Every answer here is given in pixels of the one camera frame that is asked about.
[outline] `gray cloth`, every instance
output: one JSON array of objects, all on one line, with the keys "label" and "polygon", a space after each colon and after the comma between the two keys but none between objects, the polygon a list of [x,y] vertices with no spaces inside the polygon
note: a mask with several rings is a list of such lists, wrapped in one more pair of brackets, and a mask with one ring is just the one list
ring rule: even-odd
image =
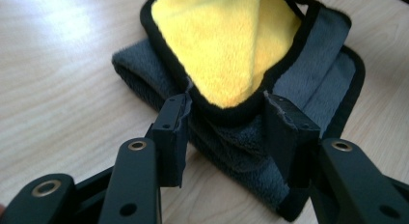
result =
[{"label": "gray cloth", "polygon": [[[292,100],[323,131],[355,71],[354,61],[340,52],[348,30],[344,17],[321,8],[299,59],[271,88],[275,94]],[[113,64],[137,96],[157,110],[166,98],[183,93],[148,40],[116,53]],[[272,157],[262,147],[266,130],[261,114],[242,126],[217,126],[199,114],[193,101],[189,127],[189,140],[220,170],[286,220],[298,216],[307,193],[288,188]]]}]

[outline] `wooden table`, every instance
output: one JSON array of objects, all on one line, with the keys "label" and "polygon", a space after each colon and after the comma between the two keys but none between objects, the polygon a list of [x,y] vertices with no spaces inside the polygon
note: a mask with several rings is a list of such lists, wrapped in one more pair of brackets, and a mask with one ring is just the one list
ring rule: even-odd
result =
[{"label": "wooden table", "polygon": [[[113,165],[156,112],[115,74],[111,56],[146,37],[146,0],[0,0],[0,203],[40,176],[81,182]],[[342,138],[409,183],[409,7],[323,0],[352,17],[347,44],[367,78]],[[284,223],[191,146],[182,189],[162,189],[164,223]],[[307,204],[297,223],[315,223]]]}]

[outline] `yellow fabric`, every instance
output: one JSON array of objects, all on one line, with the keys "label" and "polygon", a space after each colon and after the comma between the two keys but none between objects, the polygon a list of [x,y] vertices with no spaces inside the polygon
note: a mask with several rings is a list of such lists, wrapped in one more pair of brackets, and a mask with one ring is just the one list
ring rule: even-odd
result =
[{"label": "yellow fabric", "polygon": [[285,0],[156,0],[151,14],[200,93],[220,108],[259,87],[300,26]]}]

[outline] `black object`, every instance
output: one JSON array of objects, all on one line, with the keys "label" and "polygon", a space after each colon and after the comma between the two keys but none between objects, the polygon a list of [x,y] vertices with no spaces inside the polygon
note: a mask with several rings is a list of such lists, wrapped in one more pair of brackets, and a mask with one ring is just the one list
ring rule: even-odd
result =
[{"label": "black object", "polygon": [[[266,98],[267,128],[280,126],[279,134],[290,138],[267,137],[266,150],[291,186],[310,188],[319,223],[409,223],[407,184],[383,176],[353,143],[319,143],[319,128],[295,105],[277,96]],[[189,111],[189,96],[169,98],[146,138],[122,144],[113,168],[77,185],[62,174],[36,179],[15,196],[0,224],[161,223],[159,186],[180,186]],[[157,139],[158,126],[170,132]],[[157,163],[164,157],[172,160]],[[173,172],[163,179],[160,171],[168,163]]]}]

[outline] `light wood tabletop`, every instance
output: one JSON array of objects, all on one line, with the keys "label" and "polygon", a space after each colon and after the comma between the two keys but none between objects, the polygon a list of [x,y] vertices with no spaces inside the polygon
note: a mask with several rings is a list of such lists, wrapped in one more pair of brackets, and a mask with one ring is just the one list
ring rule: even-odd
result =
[{"label": "light wood tabletop", "polygon": [[[81,182],[112,166],[157,113],[115,73],[112,54],[146,37],[146,0],[0,0],[0,203],[50,173]],[[346,44],[367,76],[342,138],[409,183],[409,6],[321,0],[352,18]],[[162,189],[164,223],[286,223],[188,147],[183,188]],[[309,202],[296,223],[315,223]]]}]

